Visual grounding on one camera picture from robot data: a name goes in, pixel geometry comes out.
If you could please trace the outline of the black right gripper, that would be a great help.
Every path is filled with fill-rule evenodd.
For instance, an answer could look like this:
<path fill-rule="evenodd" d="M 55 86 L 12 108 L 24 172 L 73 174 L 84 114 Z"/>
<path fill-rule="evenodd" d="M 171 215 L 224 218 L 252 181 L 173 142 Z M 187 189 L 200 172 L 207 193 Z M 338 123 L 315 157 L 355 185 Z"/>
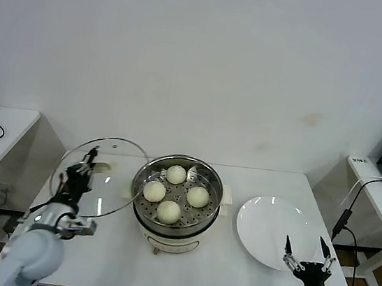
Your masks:
<path fill-rule="evenodd" d="M 331 276 L 330 267 L 336 261 L 331 255 L 330 248 L 323 237 L 320 237 L 321 250 L 324 262 L 300 262 L 293 256 L 289 236 L 286 236 L 283 262 L 293 275 L 302 281 L 304 286 L 325 286 L 325 281 Z"/>

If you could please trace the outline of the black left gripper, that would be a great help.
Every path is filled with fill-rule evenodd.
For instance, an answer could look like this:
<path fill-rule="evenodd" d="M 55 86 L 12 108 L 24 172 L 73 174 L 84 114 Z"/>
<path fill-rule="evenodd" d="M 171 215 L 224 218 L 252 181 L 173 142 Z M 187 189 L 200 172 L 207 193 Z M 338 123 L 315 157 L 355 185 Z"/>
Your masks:
<path fill-rule="evenodd" d="M 66 169 L 67 180 L 57 194 L 51 198 L 52 203 L 62 203 L 74 211 L 79 211 L 79 201 L 84 193 L 88 193 L 91 176 L 88 176 L 95 166 L 95 158 L 98 156 L 98 148 L 92 148 L 87 152 L 82 161 L 71 165 Z"/>

